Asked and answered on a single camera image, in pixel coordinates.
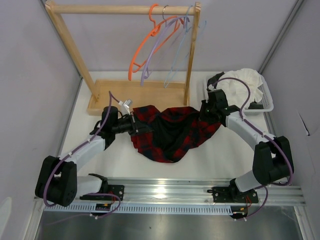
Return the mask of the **red black plaid skirt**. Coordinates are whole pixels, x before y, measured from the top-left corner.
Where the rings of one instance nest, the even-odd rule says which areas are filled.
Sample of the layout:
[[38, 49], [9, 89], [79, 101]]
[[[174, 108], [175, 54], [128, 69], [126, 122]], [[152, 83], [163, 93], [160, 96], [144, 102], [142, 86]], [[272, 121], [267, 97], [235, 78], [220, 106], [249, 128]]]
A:
[[131, 136], [133, 147], [158, 163], [177, 163], [190, 149], [209, 140], [221, 124], [200, 120], [200, 112], [191, 106], [159, 111], [154, 105], [136, 107], [134, 116], [152, 130]]

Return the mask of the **lilac plastic hanger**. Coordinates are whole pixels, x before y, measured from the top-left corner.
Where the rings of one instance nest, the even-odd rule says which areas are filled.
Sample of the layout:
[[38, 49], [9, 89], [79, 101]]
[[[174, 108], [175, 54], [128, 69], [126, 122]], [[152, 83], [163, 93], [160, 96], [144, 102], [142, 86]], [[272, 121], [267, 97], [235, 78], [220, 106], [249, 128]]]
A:
[[175, 56], [174, 56], [174, 59], [173, 59], [173, 62], [171, 64], [171, 67], [170, 67], [170, 70], [169, 70], [169, 73], [167, 74], [165, 80], [164, 80], [164, 88], [166, 88], [169, 83], [171, 82], [172, 78], [173, 77], [170, 77], [170, 74], [173, 72], [173, 76], [176, 74], [176, 72], [178, 71], [177, 69], [174, 71], [174, 67], [176, 65], [176, 62], [177, 62], [177, 58], [180, 54], [180, 51], [181, 51], [181, 48], [182, 48], [182, 45], [183, 43], [185, 42], [185, 39], [186, 39], [186, 36], [187, 36], [187, 33], [189, 32], [189, 30], [191, 28], [188, 28], [188, 23], [190, 22], [190, 19], [189, 19], [189, 13], [190, 13], [190, 10], [191, 8], [193, 7], [193, 5], [190, 5], [186, 11], [186, 14], [184, 16], [180, 16], [180, 17], [175, 17], [173, 20], [171, 20], [169, 23], [166, 24], [164, 30], [160, 33], [160, 36], [158, 37], [158, 39], [156, 40], [148, 58], [147, 58], [147, 61], [146, 61], [146, 64], [142, 70], [142, 74], [141, 74], [141, 78], [140, 78], [140, 86], [144, 86], [144, 83], [145, 83], [145, 80], [147, 80], [150, 75], [152, 74], [153, 70], [149, 71], [149, 64], [150, 64], [150, 61], [152, 59], [152, 56], [154, 55], [154, 53], [156, 52], [156, 48], [160, 45], [160, 40], [162, 40], [163, 38], [163, 35], [167, 32], [167, 30], [169, 29], [169, 27], [171, 25], [173, 25], [173, 23], [175, 23], [176, 21], [178, 20], [183, 20], [183, 36], [179, 42], [179, 46], [178, 46], [178, 49], [175, 53]]

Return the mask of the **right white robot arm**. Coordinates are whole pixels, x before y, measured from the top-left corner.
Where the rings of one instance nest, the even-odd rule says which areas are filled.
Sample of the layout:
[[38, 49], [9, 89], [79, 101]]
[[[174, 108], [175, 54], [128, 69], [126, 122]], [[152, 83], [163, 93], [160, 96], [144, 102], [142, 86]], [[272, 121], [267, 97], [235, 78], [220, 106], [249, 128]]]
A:
[[213, 187], [210, 190], [215, 203], [243, 203], [249, 198], [258, 202], [255, 189], [269, 184], [279, 185], [287, 178], [291, 184], [294, 164], [289, 140], [264, 133], [247, 119], [242, 109], [229, 105], [221, 89], [208, 92], [208, 99], [202, 100], [200, 120], [219, 123], [240, 136], [253, 150], [252, 169], [232, 179], [227, 187]]

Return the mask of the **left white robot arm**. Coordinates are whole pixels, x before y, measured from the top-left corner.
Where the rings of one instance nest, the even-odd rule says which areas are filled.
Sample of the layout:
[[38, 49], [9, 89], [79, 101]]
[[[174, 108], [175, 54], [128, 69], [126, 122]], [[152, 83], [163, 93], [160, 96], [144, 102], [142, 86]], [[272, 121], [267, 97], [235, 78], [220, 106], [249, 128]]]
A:
[[35, 195], [43, 199], [47, 207], [67, 207], [78, 197], [112, 199], [106, 177], [96, 173], [78, 176], [78, 171], [105, 151], [117, 134], [128, 133], [135, 137], [151, 131], [152, 128], [134, 113], [123, 114], [115, 106], [105, 107], [101, 120], [79, 146], [58, 157], [49, 155], [43, 160]]

